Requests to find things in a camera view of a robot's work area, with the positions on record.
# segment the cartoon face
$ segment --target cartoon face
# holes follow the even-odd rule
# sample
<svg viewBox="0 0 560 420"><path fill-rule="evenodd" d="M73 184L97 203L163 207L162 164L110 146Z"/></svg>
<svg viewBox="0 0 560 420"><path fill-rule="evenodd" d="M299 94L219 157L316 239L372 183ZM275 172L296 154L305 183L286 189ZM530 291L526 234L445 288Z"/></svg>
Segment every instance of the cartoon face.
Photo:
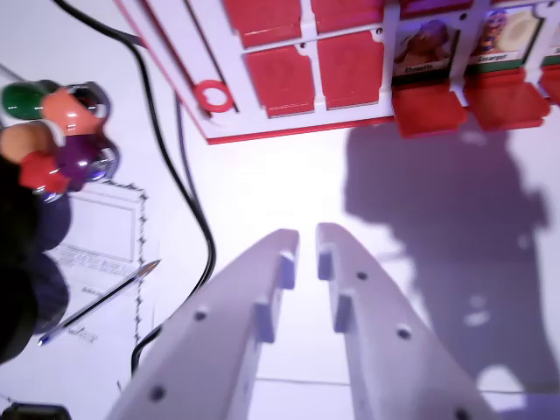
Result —
<svg viewBox="0 0 560 420"><path fill-rule="evenodd" d="M449 39L447 28L440 20L431 20L420 27L420 30L408 43L411 52L426 54L442 46Z"/></svg>
<svg viewBox="0 0 560 420"><path fill-rule="evenodd" d="M504 10L497 10L486 19L486 27L490 29L501 28L507 21L508 14Z"/></svg>

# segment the white table surface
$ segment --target white table surface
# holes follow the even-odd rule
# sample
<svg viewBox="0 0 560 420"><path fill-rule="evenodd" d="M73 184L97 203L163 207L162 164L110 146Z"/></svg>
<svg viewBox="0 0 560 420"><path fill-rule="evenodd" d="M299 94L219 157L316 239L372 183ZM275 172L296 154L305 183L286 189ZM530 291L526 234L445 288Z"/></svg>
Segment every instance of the white table surface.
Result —
<svg viewBox="0 0 560 420"><path fill-rule="evenodd" d="M131 31L111 0L72 3ZM123 155L115 178L144 187L157 203L163 262L152 286L155 322L163 321L200 276L206 249L159 157L135 62L45 0L4 2L0 35L0 63L26 79L96 81L108 93L113 114L105 130ZM144 57L180 168L172 90ZM208 146L184 112L217 270L277 228L301 234L296 289L285 294L277 343L263 350L258 377L267 381L256 388L253 410L273 406L262 393L275 386L297 395L299 382L313 383L312 393L323 397L310 402L336 400L333 389L347 393L344 343L332 331L327 288L315 269L321 221L345 226L380 258L482 390L556 393L559 116L554 106L541 128L490 135L471 119L458 133L417 140L403 141L391 123ZM337 407L347 413L349 399L341 398Z"/></svg>

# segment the black object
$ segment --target black object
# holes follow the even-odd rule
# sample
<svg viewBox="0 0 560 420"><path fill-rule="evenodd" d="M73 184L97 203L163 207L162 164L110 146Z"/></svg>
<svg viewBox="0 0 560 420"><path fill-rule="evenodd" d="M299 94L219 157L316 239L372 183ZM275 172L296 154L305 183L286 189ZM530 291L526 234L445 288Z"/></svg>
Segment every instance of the black object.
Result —
<svg viewBox="0 0 560 420"><path fill-rule="evenodd" d="M0 267L18 266L26 259L39 225L38 197L18 179L19 166L0 157Z"/></svg>
<svg viewBox="0 0 560 420"><path fill-rule="evenodd" d="M27 346L38 312L31 276L23 269L0 268L0 363Z"/></svg>
<svg viewBox="0 0 560 420"><path fill-rule="evenodd" d="M72 420L61 405L22 404L14 402L4 410L1 420Z"/></svg>
<svg viewBox="0 0 560 420"><path fill-rule="evenodd" d="M19 167L0 157L0 363L25 348L39 311L32 277L23 268L39 224L38 199L18 178Z"/></svg>

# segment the green ball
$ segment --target green ball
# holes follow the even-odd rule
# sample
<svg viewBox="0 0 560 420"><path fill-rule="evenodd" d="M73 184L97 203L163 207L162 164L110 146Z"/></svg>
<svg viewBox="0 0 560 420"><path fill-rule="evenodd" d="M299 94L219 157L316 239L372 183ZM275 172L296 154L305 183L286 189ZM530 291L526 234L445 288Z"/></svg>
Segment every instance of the green ball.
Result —
<svg viewBox="0 0 560 420"><path fill-rule="evenodd" d="M2 107L10 116L20 120L41 119L41 100L48 95L46 89L30 81L11 83L2 91Z"/></svg>

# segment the red ring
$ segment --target red ring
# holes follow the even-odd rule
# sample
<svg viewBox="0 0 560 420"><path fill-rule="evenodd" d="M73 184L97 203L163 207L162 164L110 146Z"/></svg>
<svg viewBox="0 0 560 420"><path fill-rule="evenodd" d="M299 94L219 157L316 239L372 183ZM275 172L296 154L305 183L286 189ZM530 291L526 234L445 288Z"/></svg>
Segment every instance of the red ring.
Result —
<svg viewBox="0 0 560 420"><path fill-rule="evenodd" d="M226 101L221 105L213 105L208 102L204 91L209 88L221 90L226 96ZM209 112L226 112L234 107L234 98L231 97L228 87L221 81L203 80L194 88L194 97L199 102L199 105Z"/></svg>

